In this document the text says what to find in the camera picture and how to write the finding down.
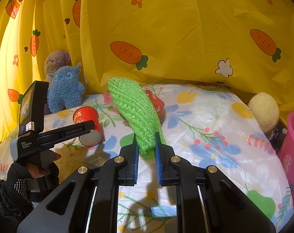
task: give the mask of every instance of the brown plush bear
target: brown plush bear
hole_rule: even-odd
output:
[[[60,69],[63,66],[67,66],[70,62],[70,56],[69,52],[67,51],[54,51],[52,52],[45,60],[44,63],[44,72],[46,75],[46,78],[44,81],[47,81],[49,85],[51,84],[51,77],[48,76],[48,74],[55,73],[58,69]],[[44,114],[48,115],[51,114],[49,110],[49,103],[45,104],[44,106]]]

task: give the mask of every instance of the blue fuzzy monster plush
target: blue fuzzy monster plush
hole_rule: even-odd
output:
[[[80,73],[81,63],[75,67],[63,66],[56,73],[49,74],[52,82],[48,90],[48,102],[52,113],[82,104],[82,94],[85,89],[79,81]]]

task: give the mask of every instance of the red paper cup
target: red paper cup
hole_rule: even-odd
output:
[[[80,143],[84,146],[95,146],[101,141],[101,129],[99,126],[98,113],[90,106],[82,106],[73,114],[74,123],[82,123],[93,120],[95,128],[90,133],[79,137]]]

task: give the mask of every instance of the human hand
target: human hand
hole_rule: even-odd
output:
[[[54,152],[53,161],[59,160],[61,157],[62,157],[61,154]],[[31,163],[27,163],[26,168],[27,168],[29,174],[31,175],[31,177],[34,179],[41,178],[44,175],[49,175],[51,173],[51,171],[49,169],[44,169],[42,167],[38,167],[38,166],[31,164]]]

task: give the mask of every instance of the green knitted object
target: green knitted object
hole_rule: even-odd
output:
[[[159,132],[165,143],[157,112],[136,81],[126,78],[111,78],[108,89],[118,111],[129,122],[136,134],[140,155],[147,160],[154,159],[154,133]]]

